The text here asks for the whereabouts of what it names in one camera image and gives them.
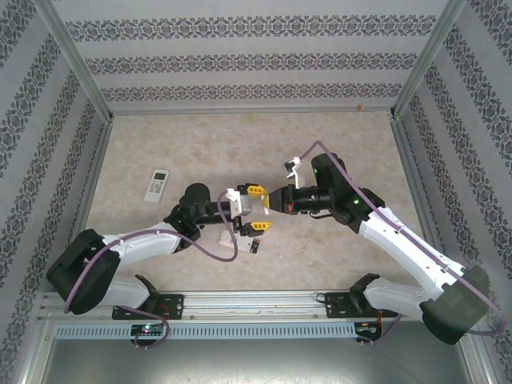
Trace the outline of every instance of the patterned wallpaper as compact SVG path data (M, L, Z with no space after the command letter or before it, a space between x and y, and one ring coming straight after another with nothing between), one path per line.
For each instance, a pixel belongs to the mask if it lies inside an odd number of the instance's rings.
M394 104L446 0L54 2L113 112Z
M102 120L27 0L0 0L0 383L12 379L36 294L70 240Z
M486 270L508 319L486 338L500 382L512 382L511 26L507 2L468 1L402 117L445 252Z

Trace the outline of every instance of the remote control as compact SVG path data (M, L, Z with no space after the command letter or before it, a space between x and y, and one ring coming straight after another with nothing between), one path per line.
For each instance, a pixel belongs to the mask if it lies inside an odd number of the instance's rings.
M145 202L160 202L162 198L163 189L166 186L167 179L169 178L168 170L154 170L153 177L147 187Z

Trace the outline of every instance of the purple cable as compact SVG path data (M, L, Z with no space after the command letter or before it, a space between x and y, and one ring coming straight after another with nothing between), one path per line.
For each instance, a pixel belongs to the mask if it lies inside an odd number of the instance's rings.
M372 340L371 338L368 338L367 336L361 336L359 334L358 334L358 336L356 338L360 338L361 340L365 340L365 341L371 343L371 346L374 346L375 343L382 341L384 338L387 338L390 335L390 333L392 333L394 331L394 329L396 328L397 324L400 322L400 320L402 320L402 318L403 318L403 314L399 314L393 320L393 322L391 323L391 325L387 329L387 331L384 332L384 334L382 334L382 336L380 338L378 338L377 340Z
M201 252L203 252L206 256L214 259L214 260L217 260L219 262L232 262L233 260L235 260L238 256L238 244L237 244L237 240L236 240L236 237L234 236L234 232L233 230L231 229L230 227L230 224L228 223L227 221L227 218L226 216L224 215L224 213L222 212L222 206L221 206L221 199L222 197L224 197L224 195L227 193L227 190L224 190L223 192L220 193L220 195L218 196L217 198L217 209L218 209L218 212L221 216L221 219L222 219L222 222L224 222L224 224L226 225L226 228L228 230L228 232L230 233L230 236L231 236L231 241L233 243L233 246L234 246L234 252L233 252L233 256L231 258L220 258L219 256L216 256L214 254L212 254L211 252L209 252L208 250L205 250L202 246L200 246L199 244L197 244L194 240L192 240L191 238L188 238L187 236L185 236L184 234L179 234L178 232L175 232L173 230L140 230L138 232L133 232L132 234L127 234L125 236L122 236L121 238L119 238L118 240L114 240L113 242L105 245L103 248L100 249L99 252L96 253L95 256L93 256L93 258L87 263L86 267L84 268L84 270L82 271L82 273L80 274L80 276L78 277L76 283L74 284L73 288L71 289L71 292L70 294L68 295L67 297L67 300L66 300L66 304L64 305L64 313L67 314L68 312L70 312L70 306L71 306L71 303L73 302L73 299L74 297L76 296L77 292L78 292L78 289L80 288L80 286L82 285L83 283L83 280L86 278L87 274L89 273L90 269L93 267L93 265L96 263L96 261L105 253L107 252L110 248L112 248L113 246L116 246L117 244L120 244L121 242L125 241L125 240L130 240L131 238L136 238L138 236L142 236L144 234L171 234L173 236L178 236L179 238L182 238L183 240L185 240L186 242L188 242L189 244L191 244L192 246L195 246L198 250L200 250ZM169 331L170 331L170 327L169 327L169 323L167 322L167 320L165 320L164 318L161 318L160 316L157 316L155 314L150 314L148 312L144 312L142 310L136 310L135 308L129 308L128 306L120 306L119 308L123 308L124 310L128 310L128 311L131 311L131 312L134 312L136 314L142 314L142 315L145 315L149 318L155 318L157 320L160 320L163 322L164 326L166 327L166 334L164 335L164 337L160 338L159 340L157 340L153 345L151 346L148 346L146 347L146 349L150 349L150 348L153 348L159 344L161 344L166 338L167 336L169 335ZM138 344L137 344L137 339L138 339L138 336L135 338L135 345L138 347Z
M489 308L493 310L493 312L496 313L496 316L499 319L499 325L494 330L468 330L468 334L476 334L479 336L494 336L496 334L500 334L505 330L505 324L506 320L503 316L502 312L496 307L495 304L492 303L491 300L488 299L482 292L477 290L474 286L472 286L467 280L465 280L462 276L459 276L454 271L452 271L450 268L448 268L448 265L442 262L440 259L438 259L432 252L430 252L427 248L424 247L423 244L421 244L418 240L416 240L414 237L412 237L410 234L408 234L406 231L400 230L400 226L396 223L394 223L392 220L389 220L378 208L371 202L371 200L368 199L367 196L359 189L359 187L355 184L354 181L350 178L348 173L343 169L343 167L340 165L340 163L336 160L336 158L333 156L333 154L327 149L326 146L323 145L322 142L316 141L313 143L313 145L299 158L301 161L311 153L311 151L316 147L320 146L323 151L327 154L329 159L333 162L333 164L336 166L336 168L341 172L345 180L348 181L350 186L355 190L355 192L364 200L366 204L387 224L389 224L394 230L398 230L400 234L405 236L410 242L412 242L418 249L420 249L421 252L423 252L426 256L428 256L430 259L432 259L436 264L438 264L441 268L443 268L450 276L453 276L458 281L460 281L461 284L463 284L468 290L470 290L472 293L477 295L478 298L480 298L485 304L488 305Z

